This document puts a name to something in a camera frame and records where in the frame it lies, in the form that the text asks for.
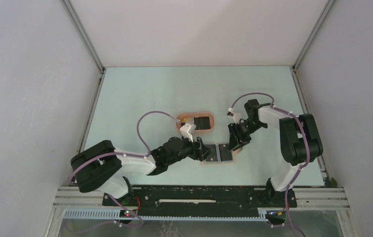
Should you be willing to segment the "black card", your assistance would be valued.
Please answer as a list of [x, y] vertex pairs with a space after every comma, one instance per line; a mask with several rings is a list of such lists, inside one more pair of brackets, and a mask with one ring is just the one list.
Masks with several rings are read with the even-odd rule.
[[205, 146], [210, 149], [210, 154], [206, 157], [204, 162], [205, 163], [218, 162], [217, 150], [216, 150], [217, 146], [215, 144], [206, 144]]
[[219, 144], [220, 162], [233, 162], [233, 154], [228, 149], [228, 144]]

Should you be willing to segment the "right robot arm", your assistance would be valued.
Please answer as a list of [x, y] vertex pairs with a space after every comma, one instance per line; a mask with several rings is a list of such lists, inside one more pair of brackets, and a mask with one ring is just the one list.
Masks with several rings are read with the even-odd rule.
[[236, 113], [233, 107], [228, 116], [229, 151], [237, 151], [251, 142], [251, 135], [260, 128], [279, 130], [280, 150], [283, 160], [276, 174], [267, 183], [264, 200], [270, 206], [278, 206], [284, 200], [283, 192], [290, 190], [299, 173], [323, 154], [323, 144], [312, 114], [295, 115], [274, 104], [260, 104], [252, 99], [245, 103], [247, 119]]

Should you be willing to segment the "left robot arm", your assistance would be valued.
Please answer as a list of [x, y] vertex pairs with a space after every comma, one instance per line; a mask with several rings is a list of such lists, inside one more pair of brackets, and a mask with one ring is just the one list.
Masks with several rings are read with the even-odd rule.
[[185, 158], [204, 161], [210, 154], [211, 149], [200, 137], [193, 140], [172, 137], [148, 156], [124, 152], [116, 149], [110, 140], [104, 140], [71, 159], [70, 179], [76, 181], [81, 193], [101, 191], [125, 206], [133, 199], [125, 174], [155, 176]]

